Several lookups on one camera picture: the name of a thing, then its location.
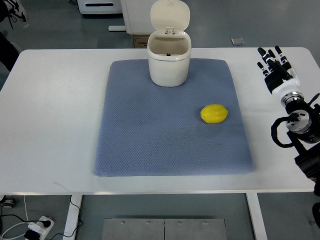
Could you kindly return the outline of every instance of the white appliance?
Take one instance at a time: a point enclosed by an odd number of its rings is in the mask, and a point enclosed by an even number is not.
[[[120,14],[120,0],[78,0],[81,14]]]

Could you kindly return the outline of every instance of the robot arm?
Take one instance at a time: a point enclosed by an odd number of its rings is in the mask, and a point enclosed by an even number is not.
[[[300,80],[286,56],[278,46],[275,46],[279,60],[269,50],[259,47],[264,64],[257,65],[264,75],[265,84],[270,93],[276,96],[285,107],[288,116],[278,118],[271,127],[273,141],[282,148],[295,147],[299,155],[294,159],[303,173],[315,182],[314,193],[320,196],[320,105],[312,103],[320,96],[315,95],[310,102],[305,102],[304,95],[298,89]],[[288,129],[290,143],[278,140],[278,127],[282,122]],[[302,142],[316,144],[306,149]]]

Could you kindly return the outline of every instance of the lemon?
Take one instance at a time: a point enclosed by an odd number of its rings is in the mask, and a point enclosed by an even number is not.
[[[218,124],[226,119],[228,110],[220,104],[210,104],[205,106],[201,112],[200,117],[207,124]]]

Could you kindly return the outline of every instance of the gray mat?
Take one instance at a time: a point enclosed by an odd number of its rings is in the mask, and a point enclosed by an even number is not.
[[[228,116],[206,124],[200,111],[222,104]],[[116,176],[245,174],[254,170],[238,99],[225,61],[190,60],[178,87],[150,78],[148,60],[110,67],[94,173]]]

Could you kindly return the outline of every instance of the trash bin lid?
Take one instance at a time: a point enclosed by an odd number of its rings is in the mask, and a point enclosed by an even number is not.
[[[158,0],[152,5],[150,15],[157,30],[174,28],[179,32],[185,30],[190,22],[190,9],[180,0]]]

